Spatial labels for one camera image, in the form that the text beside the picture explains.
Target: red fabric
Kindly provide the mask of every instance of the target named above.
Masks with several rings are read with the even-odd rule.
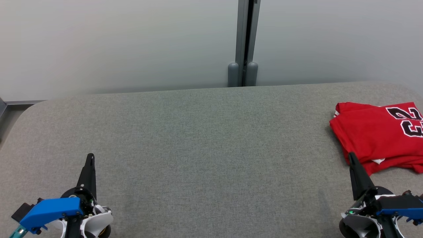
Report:
[[[383,107],[341,102],[336,111],[330,126],[347,162],[355,152],[369,175],[392,166],[423,173],[423,118],[413,102]],[[382,158],[380,164],[372,161]]]

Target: folded clothing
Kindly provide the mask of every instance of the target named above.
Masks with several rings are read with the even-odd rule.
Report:
[[[346,161],[355,152],[369,175],[392,166],[423,173],[423,118],[413,102],[383,107],[341,102],[330,126]]]

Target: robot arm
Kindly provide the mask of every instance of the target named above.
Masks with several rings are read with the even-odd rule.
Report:
[[[77,186],[60,198],[22,204],[12,215],[19,227],[10,238],[22,238],[28,232],[39,235],[48,223],[63,229],[61,238],[107,238],[113,216],[108,207],[97,203],[94,159],[94,154],[87,155]]]
[[[353,206],[342,214],[339,224],[346,238],[404,238],[397,221],[407,217],[414,225],[423,222],[423,201],[410,191],[401,196],[375,186],[354,153],[348,155]]]

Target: white plastic robot part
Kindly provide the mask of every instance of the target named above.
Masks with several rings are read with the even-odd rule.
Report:
[[[82,220],[82,223],[80,226],[81,235],[83,235],[84,238],[87,238],[87,236],[85,235],[85,231],[88,231],[89,233],[93,234],[95,237],[98,237],[101,231],[104,230],[104,228],[106,228],[112,222],[113,222],[113,216],[112,216],[112,211],[110,210],[104,213],[87,217],[84,220]],[[60,238],[65,237],[66,226],[68,224],[67,221],[55,220],[50,222],[50,224],[58,229],[62,229],[62,236]]]

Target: white wall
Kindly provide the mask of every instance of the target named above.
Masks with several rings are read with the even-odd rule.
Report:
[[[2,0],[0,97],[227,86],[237,0]]]
[[[423,92],[423,1],[262,0],[257,85],[390,80]]]

